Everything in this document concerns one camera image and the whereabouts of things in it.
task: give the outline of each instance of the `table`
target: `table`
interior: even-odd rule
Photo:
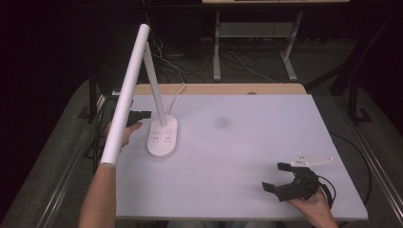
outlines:
[[[267,1],[242,1],[242,0],[203,0],[204,4],[287,4],[287,3],[339,3],[350,2],[350,0],[267,0]],[[285,37],[287,38],[287,46],[285,50],[282,50],[279,55],[284,64],[288,78],[291,82],[297,81],[297,75],[294,72],[294,68],[291,64],[290,53],[293,48],[293,44],[297,37],[299,24],[303,15],[303,11],[300,10],[295,20],[292,22],[222,22],[220,19],[220,12],[216,12],[216,26],[215,26],[215,39],[214,39],[214,57],[213,57],[213,75],[214,81],[219,82],[221,80],[221,67],[220,67],[220,38],[221,37]]]
[[[161,85],[165,108],[182,85]],[[137,85],[133,110],[157,117],[149,85]],[[118,219],[303,219],[288,203],[264,192],[261,182],[282,185],[278,171],[297,152],[333,157],[313,167],[337,190],[333,214],[367,219],[367,211],[332,143],[316,105],[302,85],[186,85],[172,107],[179,122],[175,153],[148,154],[151,120],[132,134],[117,165]]]

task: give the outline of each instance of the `human arm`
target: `human arm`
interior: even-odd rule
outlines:
[[[122,145],[129,143],[130,134],[142,123],[135,123],[125,129]],[[116,167],[100,164],[86,191],[80,211],[79,228],[115,227],[116,217]]]
[[[327,199],[320,187],[308,200],[291,199],[288,200],[288,203],[294,205],[316,228],[338,227],[330,211]]]

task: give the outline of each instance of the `hand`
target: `hand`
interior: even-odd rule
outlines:
[[[112,122],[109,122],[109,123],[106,125],[106,127],[105,127],[104,135],[105,135],[106,137],[107,137],[107,134],[109,133],[109,129],[110,129],[110,126],[111,126],[111,125],[112,125]],[[123,137],[123,139],[122,139],[122,147],[125,146],[125,145],[127,145],[127,144],[129,143],[129,140],[128,140],[128,139],[130,138],[131,133],[132,133],[133,131],[139,129],[142,125],[143,125],[143,123],[141,123],[141,122],[136,122],[136,123],[134,123],[134,124],[128,126],[127,128],[125,128],[124,137]]]
[[[316,228],[338,227],[333,219],[327,199],[320,187],[308,200],[291,199],[287,202],[294,205]]]

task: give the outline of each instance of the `white desk lamp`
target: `white desk lamp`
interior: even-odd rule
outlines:
[[[130,56],[130,61],[122,85],[121,94],[113,115],[112,124],[106,140],[104,154],[101,158],[101,164],[116,166],[119,153],[122,147],[122,140],[125,133],[128,113],[133,99],[134,88],[139,78],[139,71],[144,59],[145,68],[151,85],[152,94],[156,103],[159,120],[151,123],[147,147],[153,157],[166,158],[172,155],[176,144],[177,120],[165,115],[163,111],[163,102],[161,100],[160,90],[158,88],[157,77],[151,58],[151,51],[147,43],[149,26],[140,25],[136,42]]]

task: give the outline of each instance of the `white table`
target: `white table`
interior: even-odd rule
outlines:
[[[240,87],[212,86],[226,88],[223,93]],[[191,88],[186,93],[192,94]],[[173,95],[163,95],[164,106],[172,99]],[[157,118],[150,95],[134,96],[132,109],[151,110],[152,119]],[[291,182],[293,174],[278,171],[277,163],[292,161],[298,152],[334,158],[312,170],[336,187],[336,219],[368,218],[310,95],[180,95],[171,115],[179,128],[170,158],[148,154],[151,120],[143,120],[122,150],[117,166],[118,218],[302,219],[296,208],[261,187],[262,181]]]

